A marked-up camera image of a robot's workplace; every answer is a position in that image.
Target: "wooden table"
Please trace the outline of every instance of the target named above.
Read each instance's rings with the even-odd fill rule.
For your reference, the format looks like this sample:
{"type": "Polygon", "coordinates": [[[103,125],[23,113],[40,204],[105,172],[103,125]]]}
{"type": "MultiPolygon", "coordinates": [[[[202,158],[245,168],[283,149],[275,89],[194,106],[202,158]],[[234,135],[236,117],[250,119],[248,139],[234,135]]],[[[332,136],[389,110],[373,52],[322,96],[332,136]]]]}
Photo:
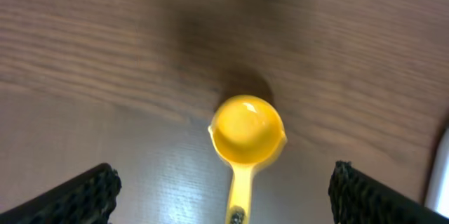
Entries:
{"type": "Polygon", "coordinates": [[[206,127],[238,93],[289,139],[252,223],[331,223],[337,160],[422,202],[449,108],[449,0],[0,0],[0,211],[109,162],[113,223],[222,223],[206,127]]]}

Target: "round yellow cup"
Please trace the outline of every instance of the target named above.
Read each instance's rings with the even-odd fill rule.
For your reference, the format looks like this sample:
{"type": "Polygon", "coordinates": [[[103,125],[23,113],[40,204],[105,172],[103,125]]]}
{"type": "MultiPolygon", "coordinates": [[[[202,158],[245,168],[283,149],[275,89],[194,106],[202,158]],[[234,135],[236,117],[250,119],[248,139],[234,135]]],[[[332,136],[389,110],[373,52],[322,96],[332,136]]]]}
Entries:
{"type": "Polygon", "coordinates": [[[218,155],[234,172],[225,224],[248,224],[253,177],[274,162],[287,142],[282,120],[268,102],[238,95],[222,104],[208,130],[218,155]]]}

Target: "yellow spoon handle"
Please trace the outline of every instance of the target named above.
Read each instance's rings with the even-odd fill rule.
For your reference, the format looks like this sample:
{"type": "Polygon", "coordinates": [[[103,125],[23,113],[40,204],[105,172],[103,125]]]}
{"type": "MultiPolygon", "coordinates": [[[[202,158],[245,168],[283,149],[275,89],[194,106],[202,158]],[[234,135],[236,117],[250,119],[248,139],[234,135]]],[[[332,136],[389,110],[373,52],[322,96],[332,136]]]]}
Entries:
{"type": "Polygon", "coordinates": [[[225,224],[249,224],[253,168],[233,166],[225,224]]]}

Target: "brown wooden surface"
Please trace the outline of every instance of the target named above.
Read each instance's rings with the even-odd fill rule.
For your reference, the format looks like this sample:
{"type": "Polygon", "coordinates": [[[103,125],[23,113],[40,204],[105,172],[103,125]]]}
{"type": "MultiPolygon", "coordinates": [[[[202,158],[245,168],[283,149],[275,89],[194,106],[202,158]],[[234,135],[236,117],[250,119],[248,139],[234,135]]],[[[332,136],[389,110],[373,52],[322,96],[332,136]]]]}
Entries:
{"type": "Polygon", "coordinates": [[[222,223],[224,98],[289,139],[252,223],[331,223],[335,161],[422,201],[449,108],[449,0],[0,0],[0,211],[109,162],[113,223],[222,223]]]}

